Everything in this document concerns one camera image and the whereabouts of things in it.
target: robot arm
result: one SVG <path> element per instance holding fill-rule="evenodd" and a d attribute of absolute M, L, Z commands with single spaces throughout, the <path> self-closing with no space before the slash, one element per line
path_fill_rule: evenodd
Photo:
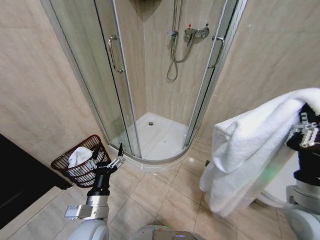
<path fill-rule="evenodd" d="M 296 185 L 287 186 L 283 209 L 298 240 L 320 239 L 320 116 L 306 104 L 300 124 L 293 126 L 286 145 L 298 152 Z"/>
<path fill-rule="evenodd" d="M 107 227 L 109 207 L 108 196 L 109 180 L 124 162 L 124 151 L 122 143 L 118 156 L 112 162 L 98 162 L 93 167 L 95 173 L 92 189 L 87 193 L 85 205 L 68 206 L 64 217 L 69 219 L 82 219 L 78 228 L 69 236 L 69 240 L 108 240 L 109 231 Z"/>

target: glass shower door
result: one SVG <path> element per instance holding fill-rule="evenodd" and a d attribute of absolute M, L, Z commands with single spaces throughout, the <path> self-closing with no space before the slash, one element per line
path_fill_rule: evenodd
<path fill-rule="evenodd" d="M 140 157 L 116 24 L 106 0 L 48 0 L 109 144 Z"/>
<path fill-rule="evenodd" d="M 203 76 L 202 87 L 199 91 L 196 105 L 194 107 L 189 130 L 185 139 L 185 146 L 190 144 L 192 137 L 196 134 L 201 124 L 207 104 L 210 101 L 211 89 L 214 88 L 218 78 L 218 68 L 222 62 L 223 52 L 226 47 L 226 36 L 238 2 L 238 0 L 225 1 L 219 22 L 219 28 L 217 29 L 217 33 L 211 36 L 214 45 L 207 65 L 207 71 Z"/>

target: shower mixer faucet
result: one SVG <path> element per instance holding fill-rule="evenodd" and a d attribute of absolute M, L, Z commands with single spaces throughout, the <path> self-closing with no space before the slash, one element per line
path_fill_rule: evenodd
<path fill-rule="evenodd" d="M 204 28 L 198 29 L 191 27 L 191 24 L 189 24 L 189 27 L 184 30 L 184 40 L 188 42 L 187 45 L 189 46 L 194 38 L 205 39 L 209 35 L 209 33 L 210 29 L 208 27 L 208 24 L 206 24 Z"/>

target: corner wall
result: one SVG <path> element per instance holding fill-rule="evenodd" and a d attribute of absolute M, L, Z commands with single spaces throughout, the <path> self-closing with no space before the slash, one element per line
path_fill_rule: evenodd
<path fill-rule="evenodd" d="M 248 0 L 197 136 L 319 76 L 320 2 Z"/>
<path fill-rule="evenodd" d="M 98 124 L 39 0 L 0 8 L 0 131 L 46 166 Z"/>

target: shower enclosure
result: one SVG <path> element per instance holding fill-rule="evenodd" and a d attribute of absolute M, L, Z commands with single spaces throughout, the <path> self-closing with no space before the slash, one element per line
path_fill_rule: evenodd
<path fill-rule="evenodd" d="M 245 0 L 41 0 L 112 148 L 140 164 L 192 143 Z"/>

